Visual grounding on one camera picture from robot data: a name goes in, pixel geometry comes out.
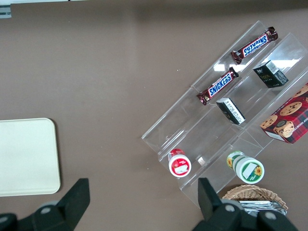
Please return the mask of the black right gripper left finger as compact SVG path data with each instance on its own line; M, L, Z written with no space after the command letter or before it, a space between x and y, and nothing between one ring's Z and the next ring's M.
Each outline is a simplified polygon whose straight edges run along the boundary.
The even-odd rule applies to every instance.
M73 231L90 204L89 179L79 179L56 204L46 204L26 218L0 215L2 231Z

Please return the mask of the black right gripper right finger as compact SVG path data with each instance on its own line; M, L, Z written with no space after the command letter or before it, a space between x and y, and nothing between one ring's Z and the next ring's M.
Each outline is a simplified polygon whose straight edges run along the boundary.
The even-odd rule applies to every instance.
M254 217L235 204L223 203L208 178L198 179L198 203L203 220L195 231L296 231L283 214L263 210Z

